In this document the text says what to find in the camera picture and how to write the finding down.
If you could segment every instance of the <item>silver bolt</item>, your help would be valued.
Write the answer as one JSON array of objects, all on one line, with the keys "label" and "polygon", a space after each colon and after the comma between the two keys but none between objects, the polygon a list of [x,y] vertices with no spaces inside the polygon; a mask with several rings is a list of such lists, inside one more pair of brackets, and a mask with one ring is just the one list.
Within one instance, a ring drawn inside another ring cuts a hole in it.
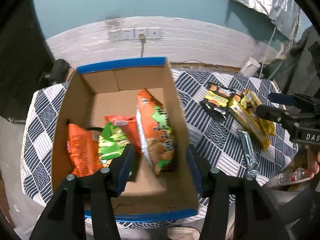
[{"label": "silver bolt", "polygon": [[67,180],[73,180],[75,178],[75,176],[73,175],[73,174],[69,174],[68,176],[67,176]]},{"label": "silver bolt", "polygon": [[100,171],[101,173],[108,173],[110,169],[108,167],[103,167]]},{"label": "silver bolt", "polygon": [[210,169],[210,172],[217,174],[217,173],[219,173],[219,169],[216,168],[216,167],[213,167],[213,168]]},{"label": "silver bolt", "polygon": [[250,174],[246,174],[246,175],[245,175],[245,178],[246,178],[247,180],[253,180],[253,176],[250,175]]}]

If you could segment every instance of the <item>electrical outlet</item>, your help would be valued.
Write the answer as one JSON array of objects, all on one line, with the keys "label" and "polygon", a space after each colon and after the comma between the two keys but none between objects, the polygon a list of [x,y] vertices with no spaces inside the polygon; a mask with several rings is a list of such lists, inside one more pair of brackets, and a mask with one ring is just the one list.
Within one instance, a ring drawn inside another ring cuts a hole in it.
[{"label": "electrical outlet", "polygon": [[121,30],[121,40],[134,39],[134,29],[122,29]]},{"label": "electrical outlet", "polygon": [[161,38],[161,28],[158,28],[158,27],[148,28],[148,37]]},{"label": "electrical outlet", "polygon": [[144,28],[144,27],[135,28],[135,35],[134,35],[134,37],[135,37],[136,39],[139,38],[139,34],[144,34],[144,37],[147,38],[147,37],[148,37],[148,28]]},{"label": "electrical outlet", "polygon": [[108,33],[110,41],[120,41],[121,40],[121,31],[120,30],[112,30]]}]

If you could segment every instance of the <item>tablecloth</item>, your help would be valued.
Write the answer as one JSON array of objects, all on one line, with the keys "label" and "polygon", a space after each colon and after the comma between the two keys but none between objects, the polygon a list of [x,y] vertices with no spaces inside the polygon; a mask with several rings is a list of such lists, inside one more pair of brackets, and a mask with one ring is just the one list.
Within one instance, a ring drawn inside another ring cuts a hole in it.
[{"label": "tablecloth", "polygon": [[[241,125],[231,115],[222,123],[210,117],[199,105],[206,93],[208,82],[239,90],[254,91],[262,103],[284,108],[283,105],[271,103],[267,96],[270,92],[279,92],[277,86],[268,80],[243,77],[223,73],[203,71],[181,71],[172,69],[181,104],[184,110],[190,143],[193,143],[200,156],[206,158],[212,167],[217,167],[231,176],[243,177],[246,163],[237,130]],[[51,188],[51,154],[55,124],[62,99],[68,83],[57,84],[37,91],[32,99],[26,121],[21,151],[22,190],[42,206],[52,197]],[[260,175],[256,180],[265,184],[279,173],[293,159],[298,151],[297,144],[289,141],[289,134],[280,124],[276,124],[276,136],[269,136],[271,145],[261,151],[253,142],[259,157]],[[199,197],[198,215],[190,218],[161,221],[154,223],[118,222],[123,228],[153,228],[183,224],[205,217],[208,199]],[[229,203],[235,197],[230,195]]]}]

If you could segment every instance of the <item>plastic bottle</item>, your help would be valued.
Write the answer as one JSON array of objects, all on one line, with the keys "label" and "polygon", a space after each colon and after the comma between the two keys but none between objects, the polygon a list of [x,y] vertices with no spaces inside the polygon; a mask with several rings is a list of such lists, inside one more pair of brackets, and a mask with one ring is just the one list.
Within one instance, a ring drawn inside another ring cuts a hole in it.
[{"label": "plastic bottle", "polygon": [[297,180],[302,179],[306,174],[306,170],[303,168],[297,168],[289,171],[285,171],[283,173],[280,173],[277,176],[277,184],[287,184],[290,182],[294,182]]}]

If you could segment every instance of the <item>human hand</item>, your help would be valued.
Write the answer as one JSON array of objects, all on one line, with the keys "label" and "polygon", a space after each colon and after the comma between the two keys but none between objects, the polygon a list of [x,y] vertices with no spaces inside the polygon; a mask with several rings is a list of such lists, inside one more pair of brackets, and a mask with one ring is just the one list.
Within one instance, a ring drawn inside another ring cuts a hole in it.
[{"label": "human hand", "polygon": [[306,145],[305,148],[308,150],[308,176],[312,179],[320,170],[320,151],[309,145]]}]

